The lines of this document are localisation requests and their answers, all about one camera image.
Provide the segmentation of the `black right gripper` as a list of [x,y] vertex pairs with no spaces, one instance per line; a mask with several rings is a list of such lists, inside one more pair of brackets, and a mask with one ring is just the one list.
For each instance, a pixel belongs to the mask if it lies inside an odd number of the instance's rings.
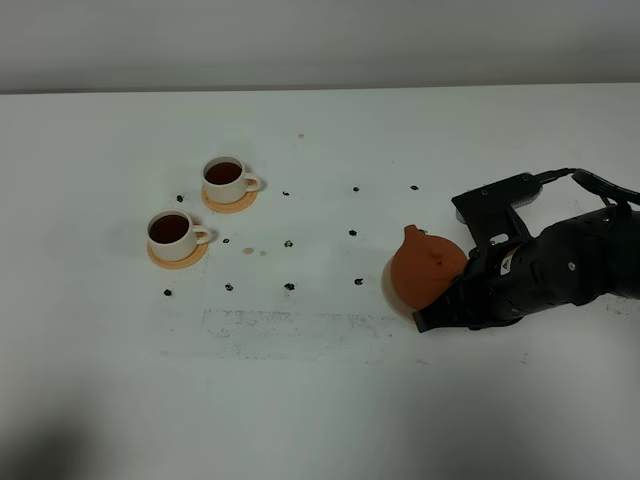
[[564,221],[505,255],[506,272],[465,288],[454,282],[412,313],[420,333],[440,328],[510,326],[558,306],[590,303],[606,291],[605,242],[584,223]]

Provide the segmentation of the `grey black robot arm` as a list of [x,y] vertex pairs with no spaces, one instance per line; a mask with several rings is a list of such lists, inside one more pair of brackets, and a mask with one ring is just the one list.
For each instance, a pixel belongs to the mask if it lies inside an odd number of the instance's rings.
[[639,296],[639,214],[620,205],[555,223],[536,238],[489,247],[413,319],[420,332],[477,331],[583,306],[604,294]]

